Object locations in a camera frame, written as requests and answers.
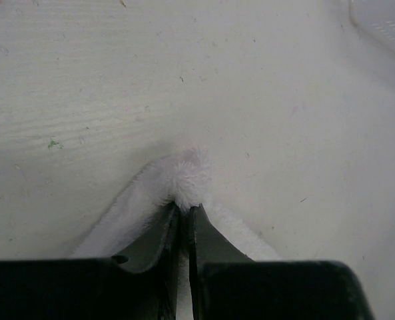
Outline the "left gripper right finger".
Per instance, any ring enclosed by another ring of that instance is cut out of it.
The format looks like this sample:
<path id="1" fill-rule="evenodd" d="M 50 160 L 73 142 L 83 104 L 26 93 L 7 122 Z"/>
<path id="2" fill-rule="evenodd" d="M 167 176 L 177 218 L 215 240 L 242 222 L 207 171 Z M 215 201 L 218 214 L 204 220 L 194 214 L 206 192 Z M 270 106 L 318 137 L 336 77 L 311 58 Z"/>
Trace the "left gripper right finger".
<path id="1" fill-rule="evenodd" d="M 373 319 L 354 272 L 337 261 L 256 262 L 209 221 L 187 217 L 195 319 Z"/>

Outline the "white towel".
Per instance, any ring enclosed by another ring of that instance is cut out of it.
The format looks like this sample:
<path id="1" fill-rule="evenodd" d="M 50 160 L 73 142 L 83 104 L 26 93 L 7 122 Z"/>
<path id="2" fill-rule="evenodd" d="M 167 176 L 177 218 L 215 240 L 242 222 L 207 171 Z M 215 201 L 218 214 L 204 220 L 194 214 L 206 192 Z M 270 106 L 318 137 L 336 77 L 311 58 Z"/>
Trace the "white towel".
<path id="1" fill-rule="evenodd" d="M 99 222 L 73 250 L 73 257 L 103 257 L 120 251 L 146 231 L 157 212 L 174 203 L 183 215 L 202 205 L 217 231 L 257 261 L 280 255 L 244 221 L 214 200 L 208 156 L 189 149 L 157 159 L 141 169 Z"/>

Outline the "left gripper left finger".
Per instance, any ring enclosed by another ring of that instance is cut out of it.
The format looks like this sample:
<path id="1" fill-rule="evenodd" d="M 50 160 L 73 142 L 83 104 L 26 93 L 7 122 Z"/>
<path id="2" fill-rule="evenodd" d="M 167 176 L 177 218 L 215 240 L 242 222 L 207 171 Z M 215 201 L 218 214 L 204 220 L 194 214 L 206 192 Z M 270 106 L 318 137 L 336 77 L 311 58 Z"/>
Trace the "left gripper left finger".
<path id="1" fill-rule="evenodd" d="M 0 261 L 0 319 L 174 319 L 180 212 L 106 257 Z"/>

